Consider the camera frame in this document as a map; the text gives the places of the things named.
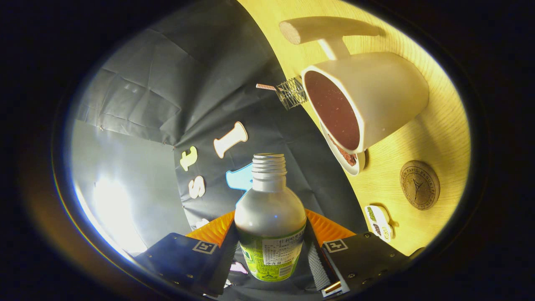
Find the black fabric backdrop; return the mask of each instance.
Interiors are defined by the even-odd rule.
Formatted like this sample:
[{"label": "black fabric backdrop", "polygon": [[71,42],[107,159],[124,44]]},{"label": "black fabric backdrop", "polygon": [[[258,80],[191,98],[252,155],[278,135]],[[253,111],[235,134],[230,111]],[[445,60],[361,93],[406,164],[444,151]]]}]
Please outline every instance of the black fabric backdrop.
[{"label": "black fabric backdrop", "polygon": [[[91,75],[77,118],[175,145],[177,201],[192,229],[202,218],[211,221],[235,209],[243,191],[227,186],[226,171],[251,163],[255,153],[274,152],[285,155],[287,185],[305,208],[353,232],[366,231],[353,190],[307,113],[302,107],[286,111],[273,91],[255,88],[258,82],[276,85],[284,80],[269,43],[240,4],[203,0],[118,46]],[[213,140],[236,121],[249,139],[220,159]],[[179,160],[190,146],[197,148],[198,159],[184,171]],[[205,180],[206,193],[192,199],[188,183],[198,175]],[[244,264],[239,249],[235,260]],[[221,300],[321,299],[303,254],[287,281],[264,283],[238,272],[230,272],[228,279],[234,285]]]}]

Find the wooden coaster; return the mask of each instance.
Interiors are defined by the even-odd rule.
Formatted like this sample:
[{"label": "wooden coaster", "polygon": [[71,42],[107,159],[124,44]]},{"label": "wooden coaster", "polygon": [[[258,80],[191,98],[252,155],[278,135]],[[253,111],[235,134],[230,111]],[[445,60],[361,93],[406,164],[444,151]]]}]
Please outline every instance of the wooden coaster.
[{"label": "wooden coaster", "polygon": [[433,207],[440,195],[437,174],[424,162],[405,163],[400,171],[400,184],[407,200],[420,210]]}]

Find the green bottle label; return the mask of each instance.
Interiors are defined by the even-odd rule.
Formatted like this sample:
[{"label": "green bottle label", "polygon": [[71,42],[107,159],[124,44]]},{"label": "green bottle label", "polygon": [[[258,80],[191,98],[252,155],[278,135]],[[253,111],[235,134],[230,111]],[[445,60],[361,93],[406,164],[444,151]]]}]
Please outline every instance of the green bottle label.
[{"label": "green bottle label", "polygon": [[239,231],[241,251],[251,274],[267,282],[290,277],[297,266],[303,233],[304,226],[280,237],[255,236]]}]

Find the mug handle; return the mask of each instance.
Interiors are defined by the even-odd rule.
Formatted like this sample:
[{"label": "mug handle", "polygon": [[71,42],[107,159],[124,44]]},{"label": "mug handle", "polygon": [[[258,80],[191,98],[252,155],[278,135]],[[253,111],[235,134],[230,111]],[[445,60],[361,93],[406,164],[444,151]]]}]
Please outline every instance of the mug handle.
[{"label": "mug handle", "polygon": [[379,35],[379,27],[366,22],[339,17],[305,17],[279,23],[282,35],[292,44],[318,41],[330,60],[349,57],[342,37],[345,35]]}]

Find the wooden table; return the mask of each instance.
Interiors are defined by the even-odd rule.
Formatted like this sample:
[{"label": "wooden table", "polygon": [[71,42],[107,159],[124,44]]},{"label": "wooden table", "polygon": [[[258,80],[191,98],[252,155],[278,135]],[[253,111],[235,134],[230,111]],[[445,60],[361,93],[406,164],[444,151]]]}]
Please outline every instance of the wooden table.
[{"label": "wooden table", "polygon": [[[379,36],[346,36],[343,40],[351,54],[389,51],[414,63],[420,70],[430,88],[427,108],[404,127],[370,147],[368,162],[359,175],[346,175],[361,209],[367,205],[381,205],[389,212],[395,233],[391,241],[394,248],[410,255],[429,244],[457,207],[470,164],[467,117],[461,99],[444,70],[406,35],[342,1],[238,1],[266,36],[287,78],[298,76],[309,65],[327,60],[317,42],[293,45],[280,33],[281,21],[312,16],[351,18],[382,28],[384,34]],[[303,108],[319,127],[310,102],[304,103]],[[411,160],[429,164],[439,177],[440,197],[429,210],[414,208],[401,190],[400,169]]]}]

